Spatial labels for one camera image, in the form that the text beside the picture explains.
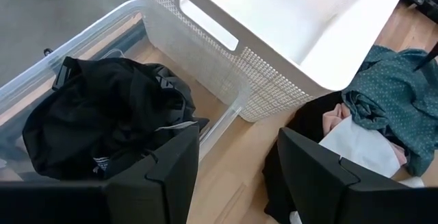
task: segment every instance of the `polka dot clothing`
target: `polka dot clothing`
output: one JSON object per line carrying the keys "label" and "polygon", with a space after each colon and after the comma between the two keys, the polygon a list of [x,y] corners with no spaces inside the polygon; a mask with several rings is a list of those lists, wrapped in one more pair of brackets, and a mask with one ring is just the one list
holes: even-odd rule
{"label": "polka dot clothing", "polygon": [[396,53],[373,46],[351,84],[342,91],[353,121],[398,139],[407,150],[408,172],[422,175],[438,149],[438,66],[419,49]]}

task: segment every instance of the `black garment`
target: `black garment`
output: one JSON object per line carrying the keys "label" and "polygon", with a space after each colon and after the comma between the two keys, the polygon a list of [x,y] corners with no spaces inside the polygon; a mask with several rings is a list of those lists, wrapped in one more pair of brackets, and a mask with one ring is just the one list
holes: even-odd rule
{"label": "black garment", "polygon": [[[340,92],[334,92],[310,101],[296,111],[287,127],[312,141],[320,142],[324,137],[322,115],[335,109],[338,103],[342,103]],[[280,224],[289,224],[289,214],[295,211],[296,207],[281,171],[277,142],[266,156],[262,172],[269,199],[265,213],[272,216]]]}
{"label": "black garment", "polygon": [[[194,120],[189,86],[160,64],[66,58],[55,86],[23,139],[36,172],[56,179],[107,179],[179,132],[157,128]],[[93,158],[109,160],[100,175]]]}

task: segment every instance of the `white laundry basket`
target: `white laundry basket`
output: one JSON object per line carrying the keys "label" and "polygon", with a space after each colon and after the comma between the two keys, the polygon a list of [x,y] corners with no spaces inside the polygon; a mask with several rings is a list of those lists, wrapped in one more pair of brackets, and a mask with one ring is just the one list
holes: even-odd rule
{"label": "white laundry basket", "polygon": [[[191,62],[196,78],[216,90],[214,94],[223,102],[227,102],[227,96],[221,94],[223,86],[206,74],[209,71],[198,68],[199,62],[203,67],[208,67],[209,60],[231,62],[248,76],[252,92],[240,112],[247,121],[257,121],[341,89],[324,83],[323,77],[314,80],[300,64],[330,22],[356,0],[146,1],[155,12],[159,11],[145,19],[147,29],[153,32],[151,42],[186,64]],[[206,57],[204,51],[181,43],[182,38],[166,28],[169,21],[192,32],[196,42],[216,57]],[[175,44],[180,47],[168,49]]]}

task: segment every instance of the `plastic bin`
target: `plastic bin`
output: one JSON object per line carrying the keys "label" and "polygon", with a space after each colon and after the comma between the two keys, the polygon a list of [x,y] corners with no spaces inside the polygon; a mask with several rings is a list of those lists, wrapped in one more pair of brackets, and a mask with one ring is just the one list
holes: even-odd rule
{"label": "plastic bin", "polygon": [[[150,25],[143,18],[147,18],[149,12],[159,14],[144,1],[122,4],[0,88],[0,180],[41,179],[33,170],[21,132],[29,113],[52,93],[53,80],[67,55],[82,60],[125,56],[167,66],[190,86],[195,115],[210,120],[201,131],[199,160],[202,160],[246,104],[250,86],[244,74],[232,69],[227,62],[203,61],[204,58],[196,57],[199,53],[208,58],[209,53],[190,35],[184,36],[190,32],[180,30],[165,18],[163,23],[168,22],[168,29],[174,28],[173,33],[179,39],[184,38],[183,41],[171,40],[165,47],[151,44],[149,36],[160,31],[147,29]],[[174,54],[174,48],[179,47],[193,49],[193,59],[179,59],[179,55]],[[227,76],[217,72],[227,72]],[[193,77],[198,75],[214,79],[221,85],[202,85]],[[217,94],[226,96],[226,102],[219,100]]]}
{"label": "plastic bin", "polygon": [[[162,6],[166,16],[173,17],[167,19],[191,30],[204,47],[214,49],[224,58],[221,60],[232,62],[233,68],[247,75],[252,92],[240,112],[247,121],[296,108],[347,87],[374,41],[355,41],[355,36],[369,36],[354,35],[355,28],[365,26],[355,25],[357,10],[354,16],[350,12],[359,0],[149,1]],[[362,2],[360,17],[371,13],[376,2],[380,1]],[[159,21],[162,16],[151,16],[155,29],[165,31]],[[364,50],[353,51],[361,56],[339,54],[350,47],[349,43],[364,45]]]}

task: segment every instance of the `pile of clothes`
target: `pile of clothes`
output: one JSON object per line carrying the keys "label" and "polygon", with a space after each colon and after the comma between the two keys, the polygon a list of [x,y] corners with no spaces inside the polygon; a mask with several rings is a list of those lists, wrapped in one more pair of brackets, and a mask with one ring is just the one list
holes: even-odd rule
{"label": "pile of clothes", "polygon": [[67,57],[54,89],[23,129],[36,172],[54,179],[109,179],[209,122],[194,118],[189,86],[161,64]]}
{"label": "pile of clothes", "polygon": [[[305,104],[287,126],[386,177],[400,167],[413,177],[423,175],[438,149],[438,66],[432,60],[417,69],[426,55],[372,47],[345,90]],[[282,224],[290,223],[289,215],[297,219],[276,144],[263,175],[269,198],[265,213]],[[420,178],[413,179],[406,184],[423,186]]]}

